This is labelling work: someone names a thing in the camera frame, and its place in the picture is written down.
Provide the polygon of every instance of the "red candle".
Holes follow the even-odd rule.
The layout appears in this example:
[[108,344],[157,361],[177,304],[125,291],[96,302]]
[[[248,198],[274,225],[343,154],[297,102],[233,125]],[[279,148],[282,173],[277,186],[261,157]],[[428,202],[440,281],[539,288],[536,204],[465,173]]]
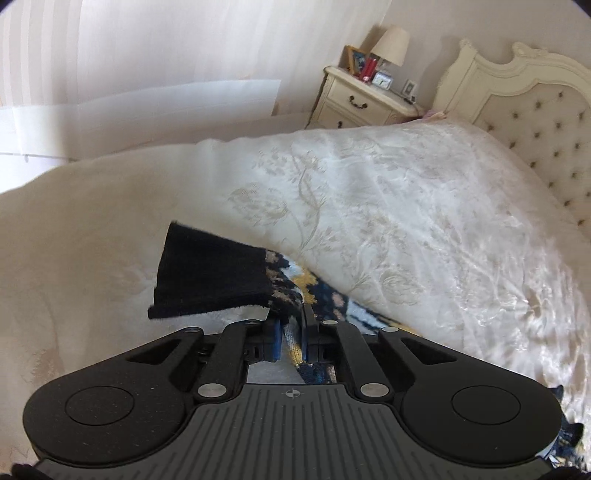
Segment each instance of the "red candle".
[[365,60],[365,65],[361,73],[359,74],[359,78],[363,82],[368,82],[371,80],[371,77],[374,75],[375,67],[378,64],[378,59],[374,57],[369,57]]

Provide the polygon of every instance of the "small photo frame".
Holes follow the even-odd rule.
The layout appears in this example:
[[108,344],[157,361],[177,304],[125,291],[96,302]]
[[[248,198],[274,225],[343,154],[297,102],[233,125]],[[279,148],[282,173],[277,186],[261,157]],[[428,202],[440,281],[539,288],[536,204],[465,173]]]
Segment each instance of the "small photo frame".
[[376,72],[374,79],[371,81],[376,87],[388,90],[392,85],[392,77],[384,72]]
[[365,57],[367,54],[358,48],[347,45],[347,59],[348,67],[347,70],[351,75],[359,75],[363,67],[365,67]]
[[402,87],[402,91],[400,94],[406,98],[407,100],[412,100],[413,97],[417,97],[417,82],[413,82],[412,80],[407,80]]

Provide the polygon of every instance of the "alarm clock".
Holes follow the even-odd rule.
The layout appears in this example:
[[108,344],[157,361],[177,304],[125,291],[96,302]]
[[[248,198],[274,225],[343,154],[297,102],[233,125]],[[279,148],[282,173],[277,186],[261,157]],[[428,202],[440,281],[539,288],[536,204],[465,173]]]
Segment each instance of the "alarm clock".
[[392,85],[392,77],[384,72],[376,72],[371,83],[373,83],[376,87],[388,90],[390,85]]

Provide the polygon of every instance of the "metal screw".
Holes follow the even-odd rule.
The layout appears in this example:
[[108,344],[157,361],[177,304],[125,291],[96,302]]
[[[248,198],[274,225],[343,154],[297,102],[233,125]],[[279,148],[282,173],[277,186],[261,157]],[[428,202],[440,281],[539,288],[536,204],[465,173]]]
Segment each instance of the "metal screw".
[[206,383],[197,389],[197,393],[202,397],[217,398],[227,392],[226,387],[219,383]]
[[390,393],[390,389],[381,383],[366,383],[361,388],[361,393],[366,397],[384,397]]

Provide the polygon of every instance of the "white duvet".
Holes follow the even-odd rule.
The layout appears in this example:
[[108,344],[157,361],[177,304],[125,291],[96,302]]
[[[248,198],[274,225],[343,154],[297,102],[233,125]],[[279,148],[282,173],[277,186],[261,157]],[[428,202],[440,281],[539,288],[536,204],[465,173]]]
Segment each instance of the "white duvet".
[[415,122],[138,150],[0,195],[0,471],[34,459],[21,412],[43,383],[184,325],[221,330],[220,314],[147,319],[171,220],[279,250],[431,340],[563,384],[568,418],[591,428],[588,239],[492,137]]

